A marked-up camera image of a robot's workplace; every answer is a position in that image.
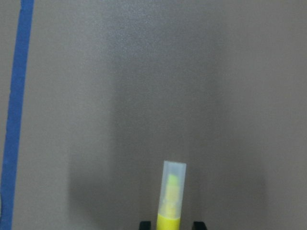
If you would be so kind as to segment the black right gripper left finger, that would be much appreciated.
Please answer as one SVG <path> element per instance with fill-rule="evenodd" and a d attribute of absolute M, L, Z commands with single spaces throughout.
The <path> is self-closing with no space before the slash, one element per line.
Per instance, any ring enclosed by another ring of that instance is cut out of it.
<path fill-rule="evenodd" d="M 139 230 L 151 230 L 151 222 L 141 221 L 139 224 Z"/>

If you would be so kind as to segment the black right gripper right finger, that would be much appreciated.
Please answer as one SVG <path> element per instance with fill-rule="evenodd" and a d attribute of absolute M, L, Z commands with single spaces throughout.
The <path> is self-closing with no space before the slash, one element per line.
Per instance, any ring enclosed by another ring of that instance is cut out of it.
<path fill-rule="evenodd" d="M 194 221 L 193 222 L 193 230 L 207 230 L 207 227 L 202 221 Z"/>

